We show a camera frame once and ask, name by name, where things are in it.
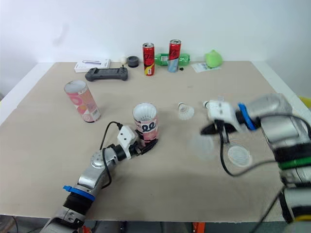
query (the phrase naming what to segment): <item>cable connector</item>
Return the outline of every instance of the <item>cable connector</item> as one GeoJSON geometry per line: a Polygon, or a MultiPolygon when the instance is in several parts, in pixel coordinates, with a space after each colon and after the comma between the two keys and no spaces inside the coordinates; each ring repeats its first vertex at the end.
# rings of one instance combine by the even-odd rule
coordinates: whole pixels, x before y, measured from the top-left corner
{"type": "Polygon", "coordinates": [[[118,122],[117,122],[117,127],[118,127],[119,130],[121,130],[122,127],[123,127],[123,125],[122,125],[121,123],[118,123],[118,122]]]}

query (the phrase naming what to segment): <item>black cable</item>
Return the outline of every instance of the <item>black cable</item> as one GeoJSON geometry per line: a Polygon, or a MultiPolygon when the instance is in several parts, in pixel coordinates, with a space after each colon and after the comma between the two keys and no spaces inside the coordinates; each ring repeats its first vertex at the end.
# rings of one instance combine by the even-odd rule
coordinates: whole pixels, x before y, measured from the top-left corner
{"type": "Polygon", "coordinates": [[[232,177],[238,177],[238,176],[241,176],[241,175],[244,175],[245,173],[257,168],[258,166],[261,166],[261,165],[264,165],[264,164],[269,164],[269,163],[276,163],[275,160],[266,160],[266,161],[262,161],[262,162],[259,162],[257,164],[254,164],[250,167],[248,167],[247,169],[245,169],[244,171],[241,171],[239,173],[236,173],[236,174],[233,174],[231,173],[228,168],[226,167],[225,165],[225,160],[224,160],[224,137],[223,137],[223,134],[222,134],[222,130],[219,130],[219,136],[220,136],[220,162],[222,163],[222,166],[225,170],[225,172],[229,175],[229,176],[232,176],[232,177]]]}
{"type": "Polygon", "coordinates": [[[95,231],[97,230],[98,225],[99,225],[98,223],[99,223],[99,221],[96,221],[96,222],[95,222],[94,227],[91,229],[92,233],[95,233],[95,231]]]}
{"type": "Polygon", "coordinates": [[[34,231],[39,230],[39,229],[41,229],[41,228],[43,228],[43,227],[37,227],[37,228],[34,228],[33,230],[28,231],[28,232],[26,232],[26,233],[31,233],[31,232],[34,232],[34,231]]]}
{"type": "Polygon", "coordinates": [[[277,195],[274,197],[273,201],[271,202],[269,208],[267,209],[267,211],[264,213],[264,215],[261,217],[261,219],[259,220],[259,222],[257,222],[257,224],[255,225],[255,227],[249,232],[249,233],[255,233],[255,231],[257,231],[257,229],[261,226],[261,224],[263,223],[263,221],[266,219],[266,217],[268,216],[268,214],[270,213],[270,211],[272,210],[274,204],[276,203],[277,199],[281,196],[282,192],[284,191],[286,186],[283,186],[280,191],[277,193],[277,195]]]}
{"type": "Polygon", "coordinates": [[[109,178],[109,182],[107,184],[105,184],[102,187],[102,189],[108,187],[112,183],[112,178],[111,178],[111,175],[110,175],[110,172],[109,172],[109,169],[108,169],[108,166],[107,166],[106,158],[105,158],[105,149],[106,148],[103,149],[102,154],[103,154],[103,161],[104,161],[105,169],[106,169],[106,172],[107,172],[107,175],[108,175],[108,178],[109,178]]]}
{"type": "Polygon", "coordinates": [[[17,220],[15,217],[11,216],[15,222],[15,226],[16,226],[16,233],[18,233],[18,224],[17,224],[17,220]]]}
{"type": "Polygon", "coordinates": [[[293,114],[286,114],[286,113],[277,113],[277,114],[266,114],[266,115],[260,116],[259,119],[263,119],[263,118],[266,118],[266,117],[293,117],[293,118],[299,119],[303,123],[305,123],[305,125],[306,125],[306,127],[308,129],[308,136],[311,139],[311,126],[310,126],[310,124],[305,119],[303,119],[303,118],[301,118],[299,116],[296,116],[296,115],[293,115],[293,114]]]}
{"type": "Polygon", "coordinates": [[[104,144],[104,140],[105,140],[105,138],[106,138],[107,131],[108,131],[108,129],[109,129],[109,126],[110,126],[112,123],[115,123],[115,124],[117,125],[117,127],[119,128],[119,130],[120,130],[120,129],[122,128],[122,126],[123,126],[121,123],[118,123],[118,122],[116,122],[116,121],[111,121],[111,122],[109,122],[109,124],[108,124],[107,127],[106,127],[106,130],[105,130],[105,133],[104,133],[104,136],[103,136],[103,139],[102,139],[101,146],[99,147],[99,150],[102,150],[102,148],[103,148],[103,144],[104,144]]]}
{"type": "MultiPolygon", "coordinates": [[[[103,135],[102,143],[101,143],[101,146],[99,147],[99,150],[102,150],[102,149],[103,149],[103,144],[104,144],[104,141],[105,141],[105,138],[106,138],[107,131],[108,131],[108,129],[109,129],[109,126],[110,126],[112,123],[116,124],[119,130],[121,130],[121,128],[122,128],[122,126],[123,126],[121,123],[116,122],[116,121],[111,121],[111,122],[109,122],[109,124],[108,124],[107,127],[106,127],[105,133],[104,133],[104,135],[103,135]]],[[[108,178],[109,178],[109,182],[108,182],[107,184],[105,184],[105,185],[102,187],[102,189],[103,189],[103,188],[108,187],[108,186],[111,184],[112,178],[111,178],[111,175],[110,175],[110,172],[109,172],[109,168],[108,168],[108,166],[107,166],[107,162],[106,162],[106,158],[105,158],[105,148],[102,150],[102,154],[103,154],[104,166],[105,166],[105,169],[106,169],[108,178]]]]}

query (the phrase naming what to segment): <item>can label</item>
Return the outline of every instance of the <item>can label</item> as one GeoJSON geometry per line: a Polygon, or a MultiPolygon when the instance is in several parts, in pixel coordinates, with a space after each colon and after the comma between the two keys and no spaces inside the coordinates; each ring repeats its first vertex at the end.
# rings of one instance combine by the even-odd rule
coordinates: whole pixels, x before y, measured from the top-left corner
{"type": "Polygon", "coordinates": [[[142,51],[145,75],[151,76],[155,72],[155,47],[152,43],[145,43],[142,45],[142,51]]]}
{"type": "Polygon", "coordinates": [[[84,121],[94,122],[99,119],[101,113],[87,85],[83,90],[67,95],[84,121]]]}
{"type": "Polygon", "coordinates": [[[169,61],[168,61],[168,71],[177,72],[178,70],[178,59],[180,54],[181,41],[171,40],[170,41],[170,51],[169,51],[169,61]]]}
{"type": "Polygon", "coordinates": [[[136,132],[141,139],[142,145],[152,142],[159,137],[157,116],[152,120],[138,121],[135,120],[136,132]]]}

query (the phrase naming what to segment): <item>blue ring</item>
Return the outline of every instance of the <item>blue ring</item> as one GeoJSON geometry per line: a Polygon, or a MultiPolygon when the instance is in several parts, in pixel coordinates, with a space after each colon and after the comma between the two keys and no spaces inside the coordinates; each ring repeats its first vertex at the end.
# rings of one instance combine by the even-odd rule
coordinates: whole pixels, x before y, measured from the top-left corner
{"type": "Polygon", "coordinates": [[[246,122],[246,125],[247,127],[250,129],[250,130],[256,130],[251,118],[249,117],[248,113],[247,113],[247,110],[246,110],[246,107],[245,107],[245,104],[243,103],[238,103],[238,106],[241,110],[241,113],[245,119],[245,122],[246,122]]]}
{"type": "Polygon", "coordinates": [[[63,187],[63,189],[65,189],[66,191],[71,192],[71,193],[79,194],[79,195],[81,195],[81,196],[83,196],[83,197],[85,197],[85,198],[87,198],[87,199],[92,200],[92,201],[95,200],[95,197],[94,197],[93,195],[90,195],[89,193],[87,193],[87,192],[85,192],[85,191],[82,191],[82,190],[80,190],[80,189],[73,188],[73,187],[67,186],[67,185],[65,185],[65,186],[63,187]]]}

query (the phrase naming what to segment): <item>shuttlecock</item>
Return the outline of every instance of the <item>shuttlecock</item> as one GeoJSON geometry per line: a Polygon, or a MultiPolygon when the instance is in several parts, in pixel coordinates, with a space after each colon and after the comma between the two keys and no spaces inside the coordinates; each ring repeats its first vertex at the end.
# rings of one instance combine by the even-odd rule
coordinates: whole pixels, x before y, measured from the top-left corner
{"type": "Polygon", "coordinates": [[[151,103],[140,103],[133,109],[133,117],[136,121],[153,120],[156,114],[156,107],[151,103]]]}
{"type": "Polygon", "coordinates": [[[178,117],[181,120],[189,120],[194,115],[194,108],[184,103],[178,104],[178,117]]]}

